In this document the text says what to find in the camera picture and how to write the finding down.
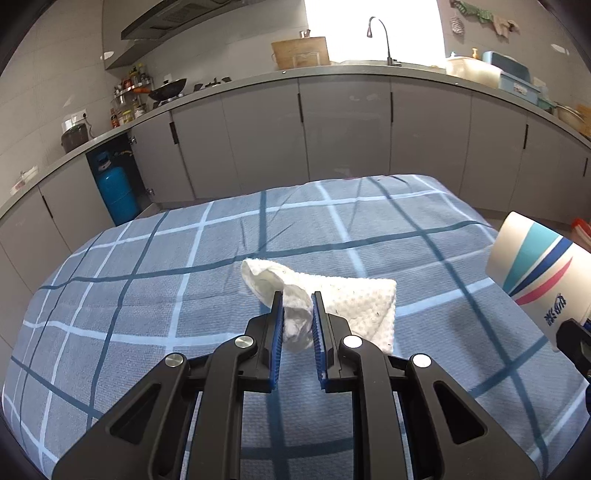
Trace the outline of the striped paper cup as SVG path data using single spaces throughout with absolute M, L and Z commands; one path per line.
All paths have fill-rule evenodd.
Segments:
M 486 274 L 528 315 L 553 349 L 562 323 L 590 323 L 590 253 L 515 211 L 505 219 Z

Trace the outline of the white paper towel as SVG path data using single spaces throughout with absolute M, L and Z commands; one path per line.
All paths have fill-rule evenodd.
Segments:
M 280 263 L 245 259 L 242 280 L 266 306 L 276 292 L 283 294 L 283 344 L 297 352 L 314 345 L 312 294 L 322 294 L 325 311 L 349 322 L 353 334 L 377 345 L 384 353 L 394 350 L 397 282 L 393 279 L 346 278 L 301 273 Z

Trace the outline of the pink bucket red bag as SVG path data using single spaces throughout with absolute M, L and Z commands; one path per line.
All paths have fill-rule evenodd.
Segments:
M 570 239 L 581 248 L 591 252 L 590 224 L 581 218 L 576 218 L 571 224 Z

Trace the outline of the blue plaid tablecloth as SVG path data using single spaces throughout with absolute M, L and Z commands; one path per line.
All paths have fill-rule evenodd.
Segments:
M 542 474 L 589 416 L 586 384 L 485 266 L 496 230 L 437 180 L 325 180 L 108 229 L 52 272 L 24 313 L 2 386 L 30 462 L 59 458 L 167 353 L 211 353 L 264 306 L 249 258 L 397 284 L 394 354 L 429 355 Z

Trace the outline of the grey lower cabinets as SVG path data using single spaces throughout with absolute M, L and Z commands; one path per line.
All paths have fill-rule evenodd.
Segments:
M 159 206 L 309 180 L 431 176 L 469 205 L 569 223 L 590 214 L 590 143 L 507 92 L 430 72 L 250 79 L 192 94 L 65 156 L 1 209 L 28 289 L 112 219 L 88 154 L 120 143 Z

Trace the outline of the metal bowl on counter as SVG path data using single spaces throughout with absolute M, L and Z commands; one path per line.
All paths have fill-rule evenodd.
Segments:
M 582 115 L 569 106 L 556 104 L 554 114 L 559 120 L 577 131 L 580 131 L 585 126 L 585 120 Z

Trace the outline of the blue gas cylinder under counter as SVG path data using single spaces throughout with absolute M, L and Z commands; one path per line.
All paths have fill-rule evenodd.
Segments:
M 90 165 L 102 200 L 115 225 L 134 219 L 140 212 L 130 179 L 131 151 L 98 150 Z

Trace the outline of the blue dish rack box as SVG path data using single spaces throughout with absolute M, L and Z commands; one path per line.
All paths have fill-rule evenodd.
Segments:
M 531 75 L 527 66 L 495 51 L 484 52 L 482 60 L 502 70 L 499 89 L 531 104 L 537 104 L 540 89 L 531 83 Z

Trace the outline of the white plastic container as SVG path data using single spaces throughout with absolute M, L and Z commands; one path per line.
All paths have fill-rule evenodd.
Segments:
M 446 73 L 450 76 L 498 89 L 502 70 L 479 59 L 454 56 L 447 59 Z

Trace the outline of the rice cooker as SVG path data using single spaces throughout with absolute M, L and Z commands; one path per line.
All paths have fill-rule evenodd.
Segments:
M 69 153 L 89 141 L 89 132 L 85 121 L 76 123 L 60 137 L 60 145 L 65 153 Z

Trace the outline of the spice rack with bottles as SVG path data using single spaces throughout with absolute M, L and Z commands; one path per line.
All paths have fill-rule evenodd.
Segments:
M 148 112 L 148 95 L 152 90 L 152 78 L 142 63 L 131 66 L 113 87 L 110 108 L 112 128 L 130 123 Z

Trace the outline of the hanging green cloth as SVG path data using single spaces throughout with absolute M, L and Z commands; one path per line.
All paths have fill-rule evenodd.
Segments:
M 465 17 L 475 17 L 481 24 L 492 23 L 494 15 L 492 12 L 482 9 L 478 6 L 472 5 L 461 0 L 451 0 L 450 4 L 456 8 Z

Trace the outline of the black wok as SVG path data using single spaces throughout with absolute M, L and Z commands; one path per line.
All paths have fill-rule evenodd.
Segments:
M 172 82 L 163 83 L 160 87 L 149 90 L 147 87 L 135 89 L 136 93 L 147 94 L 155 102 L 164 102 L 178 97 L 186 85 L 186 79 L 181 78 Z

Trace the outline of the wooden cutting board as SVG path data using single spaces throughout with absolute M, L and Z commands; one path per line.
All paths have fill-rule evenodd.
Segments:
M 273 59 L 280 70 L 329 66 L 325 37 L 298 38 L 271 43 Z

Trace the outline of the range hood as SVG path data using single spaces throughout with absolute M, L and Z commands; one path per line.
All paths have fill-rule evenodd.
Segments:
M 242 1 L 160 1 L 121 31 L 122 40 L 160 40 L 242 7 Z

